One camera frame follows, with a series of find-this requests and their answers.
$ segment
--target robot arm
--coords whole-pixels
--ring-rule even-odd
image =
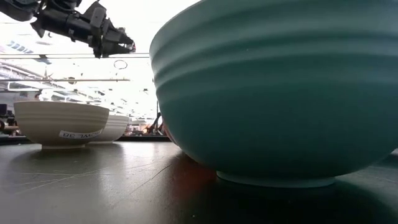
[[[129,54],[136,45],[124,28],[115,28],[106,18],[106,8],[97,0],[84,14],[75,10],[82,0],[0,0],[0,12],[17,20],[29,21],[32,28],[43,37],[50,31],[87,43],[97,58],[112,54]]]

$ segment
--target bowl base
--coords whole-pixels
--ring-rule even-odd
[[[253,178],[253,177],[231,175],[220,171],[217,171],[217,176],[223,180],[239,184],[255,185],[261,187],[275,187],[275,188],[325,187],[335,182],[334,177],[322,178],[322,179],[297,179],[297,180],[267,179],[267,178]]]
[[[43,146],[42,149],[80,149],[84,148],[86,145],[81,144],[81,145],[73,145],[73,146]]]
[[[90,142],[90,144],[112,144],[113,141],[98,141],[98,142]]]

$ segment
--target white label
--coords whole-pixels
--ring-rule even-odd
[[[61,138],[67,138],[67,139],[88,139],[88,138],[93,138],[95,136],[98,136],[102,133],[102,129],[99,131],[95,131],[93,133],[71,133],[68,131],[60,131],[60,137]]]

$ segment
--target dark table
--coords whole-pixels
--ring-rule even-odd
[[[330,187],[281,190],[217,179],[167,142],[0,146],[0,223],[398,223],[398,151]]]

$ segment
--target teal bowl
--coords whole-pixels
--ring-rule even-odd
[[[398,146],[398,1],[207,0],[150,47],[171,136],[222,179],[319,187]]]

